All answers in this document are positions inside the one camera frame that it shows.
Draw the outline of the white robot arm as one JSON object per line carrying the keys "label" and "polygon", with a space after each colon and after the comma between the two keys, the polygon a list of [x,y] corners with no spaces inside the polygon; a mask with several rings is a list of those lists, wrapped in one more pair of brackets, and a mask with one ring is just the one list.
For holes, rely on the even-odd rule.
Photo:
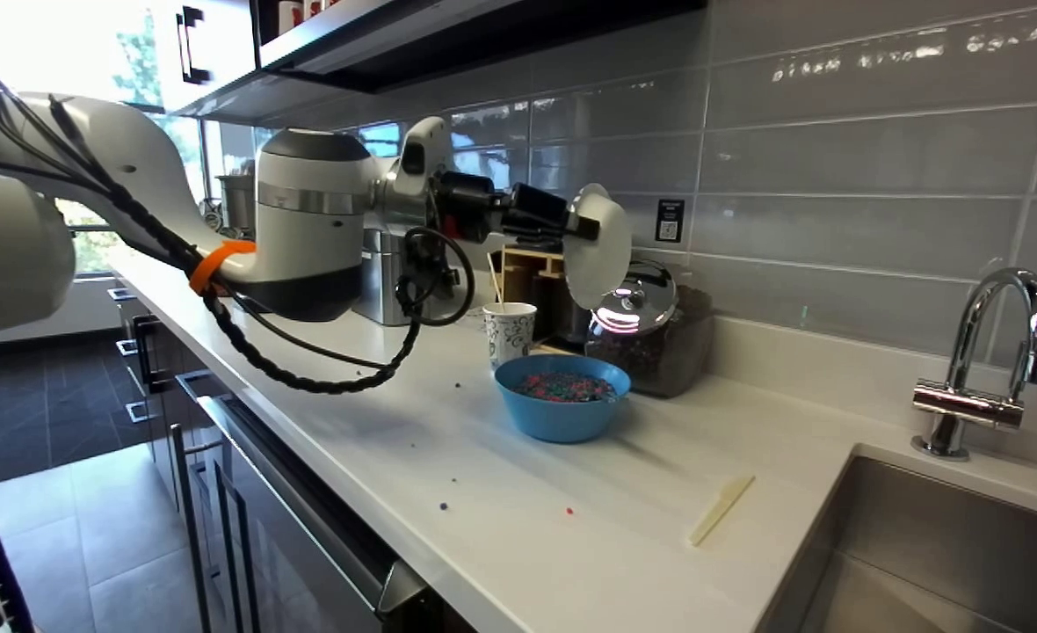
{"label": "white robot arm", "polygon": [[117,234],[196,288],[223,284],[295,319],[349,308],[362,268],[362,219],[434,203],[462,172],[441,116],[402,150],[369,155],[349,132],[286,131],[253,166],[256,239],[232,250],[199,219],[178,150],[143,114],[103,100],[0,87],[0,331],[61,308],[73,274],[55,207],[77,200]]}

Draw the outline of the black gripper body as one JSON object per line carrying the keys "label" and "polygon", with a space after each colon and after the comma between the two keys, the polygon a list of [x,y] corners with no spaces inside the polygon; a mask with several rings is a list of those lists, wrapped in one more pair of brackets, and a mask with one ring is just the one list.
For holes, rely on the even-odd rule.
{"label": "black gripper body", "polygon": [[449,239],[481,241],[489,232],[547,234],[551,219],[536,207],[536,189],[498,189],[489,175],[441,172],[434,180],[435,227]]}

